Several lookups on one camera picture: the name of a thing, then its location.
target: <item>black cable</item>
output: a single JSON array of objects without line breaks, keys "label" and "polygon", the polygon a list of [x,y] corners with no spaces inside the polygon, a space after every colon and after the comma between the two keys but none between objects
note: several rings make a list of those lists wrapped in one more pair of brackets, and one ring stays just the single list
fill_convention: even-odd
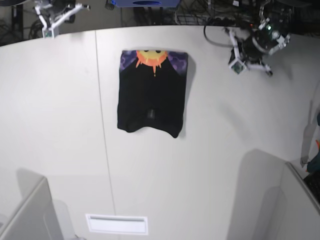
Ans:
[{"label": "black cable", "polygon": [[226,1],[226,0],[218,0],[218,2],[220,2],[219,4],[228,6],[230,8],[233,8],[234,10],[240,11],[240,12],[246,12],[249,15],[251,15],[252,17],[255,15],[255,13],[250,9],[250,7],[247,7],[245,5],[240,5],[240,6],[235,6],[232,3]]},{"label": "black cable", "polygon": [[217,47],[220,47],[220,48],[233,48],[233,47],[234,47],[233,45],[215,42],[215,41],[212,41],[211,39],[209,39],[209,38],[207,37],[206,28],[207,28],[208,24],[210,24],[211,22],[213,22],[213,19],[212,19],[212,18],[209,18],[209,20],[205,23],[205,25],[204,25],[204,27],[203,27],[203,35],[204,35],[205,39],[206,39],[210,44],[212,44],[212,45],[214,45],[214,46],[217,46]]},{"label": "black cable", "polygon": [[7,31],[5,34],[3,34],[1,37],[0,37],[0,43],[1,41],[9,34],[9,32]]},{"label": "black cable", "polygon": [[123,26],[124,26],[124,18],[122,16],[122,7],[120,8],[120,22],[121,22],[121,27],[123,28]]},{"label": "black cable", "polygon": [[143,22],[141,19],[141,14],[140,14],[140,8],[139,7],[134,7],[133,8],[133,14],[134,14],[134,21],[137,23],[138,26],[143,26]]},{"label": "black cable", "polygon": [[144,7],[141,7],[141,18],[143,19],[145,26],[149,26],[150,22],[148,21],[147,17],[146,17],[146,10]]},{"label": "black cable", "polygon": [[195,12],[200,14],[203,14],[206,12],[206,9],[204,8],[204,6],[201,4],[199,0],[194,0],[190,5],[190,9],[193,9]]},{"label": "black cable", "polygon": [[216,18],[216,0],[213,0],[213,18]]},{"label": "black cable", "polygon": [[181,1],[182,0],[179,1],[178,5],[176,6],[175,11],[174,11],[174,22],[177,25],[181,25],[181,21],[180,21],[179,16],[178,16],[179,8],[181,7]]},{"label": "black cable", "polygon": [[6,35],[8,35],[8,34],[11,34],[13,37],[15,37],[16,39],[18,39],[18,41],[20,41],[20,42],[24,40],[22,37],[19,37],[18,35],[16,35],[16,34],[10,29],[10,27],[7,26],[6,24],[1,24],[1,25],[0,25],[0,28],[2,28],[3,30],[5,30],[5,31],[7,32],[7,33],[5,33],[5,34],[2,36],[1,40],[2,40]]},{"label": "black cable", "polygon": [[34,21],[30,27],[30,32],[29,32],[29,39],[38,39],[40,38],[39,36],[39,32],[42,33],[42,28],[43,28],[43,24],[42,22],[38,19],[36,21]]},{"label": "black cable", "polygon": [[187,18],[186,18],[186,14],[185,14],[185,9],[182,7],[182,5],[181,5],[181,10],[182,10],[182,13],[183,13],[183,17],[184,17],[184,22],[185,22],[185,25],[188,25],[187,24]]},{"label": "black cable", "polygon": [[197,14],[198,14],[198,13],[200,13],[200,14],[201,14],[201,13],[204,13],[205,10],[203,10],[203,11],[200,12],[198,9],[194,9],[194,4],[197,3],[198,0],[193,0],[193,2],[191,3],[190,6],[188,6],[184,0],[181,0],[181,3],[182,3],[182,2],[183,2],[183,4],[184,4],[184,7],[183,7],[182,4],[181,4],[181,5],[180,5],[180,8],[181,8],[181,10],[182,10],[182,12],[183,12],[184,20],[187,22],[186,15],[185,15],[185,11],[186,11],[189,15],[191,15],[191,16],[193,16],[193,17],[195,18],[197,25],[200,25],[199,19],[200,19],[202,22],[204,21],[204,19],[203,19],[203,17],[200,17],[200,16],[198,16]]},{"label": "black cable", "polygon": [[208,11],[208,4],[205,0],[196,0],[196,2],[202,7],[203,13],[207,13],[211,17],[211,13]]}]

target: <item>sun graphic print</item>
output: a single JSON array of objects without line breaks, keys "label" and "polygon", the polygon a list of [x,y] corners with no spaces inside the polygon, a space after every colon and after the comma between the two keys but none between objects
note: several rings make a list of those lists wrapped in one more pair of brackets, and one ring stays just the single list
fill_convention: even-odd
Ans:
[{"label": "sun graphic print", "polygon": [[161,64],[167,59],[168,52],[167,51],[136,51],[136,55],[138,57],[138,62],[136,63],[135,68],[137,68],[140,64],[147,65],[149,67],[153,67],[154,76],[156,76],[157,67],[161,68]]}]

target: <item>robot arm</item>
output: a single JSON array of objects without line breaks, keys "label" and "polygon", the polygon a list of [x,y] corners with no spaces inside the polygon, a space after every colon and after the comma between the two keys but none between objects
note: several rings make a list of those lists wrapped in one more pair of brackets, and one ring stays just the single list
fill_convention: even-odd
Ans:
[{"label": "robot arm", "polygon": [[265,6],[271,0],[261,3],[259,17],[260,24],[257,30],[250,31],[247,39],[235,39],[235,33],[226,31],[233,45],[229,68],[240,74],[244,70],[261,70],[269,76],[273,73],[269,65],[263,62],[263,56],[273,55],[275,52],[285,48],[290,41],[291,34],[283,27],[282,19],[270,20],[264,16]]},{"label": "robot arm", "polygon": [[35,0],[34,3],[35,12],[43,25],[44,38],[55,38],[59,35],[59,26],[62,23],[73,23],[77,12],[90,10],[89,5],[76,3],[75,0]]}]

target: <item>purple print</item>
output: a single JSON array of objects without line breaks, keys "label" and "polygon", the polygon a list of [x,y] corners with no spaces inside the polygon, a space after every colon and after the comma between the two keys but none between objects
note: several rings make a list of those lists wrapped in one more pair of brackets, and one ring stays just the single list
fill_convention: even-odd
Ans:
[{"label": "purple print", "polygon": [[186,75],[188,68],[188,54],[185,52],[168,52],[168,60],[179,75]]},{"label": "purple print", "polygon": [[120,62],[120,72],[126,69],[130,64],[132,64],[137,58],[136,51],[123,51],[121,55]]}]

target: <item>t-shirt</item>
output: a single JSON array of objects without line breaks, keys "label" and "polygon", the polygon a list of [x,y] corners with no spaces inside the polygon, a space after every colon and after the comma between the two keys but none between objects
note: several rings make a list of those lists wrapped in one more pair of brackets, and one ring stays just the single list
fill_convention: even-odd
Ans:
[{"label": "t-shirt", "polygon": [[123,51],[118,128],[132,133],[151,127],[177,138],[183,127],[187,68],[184,52]]}]

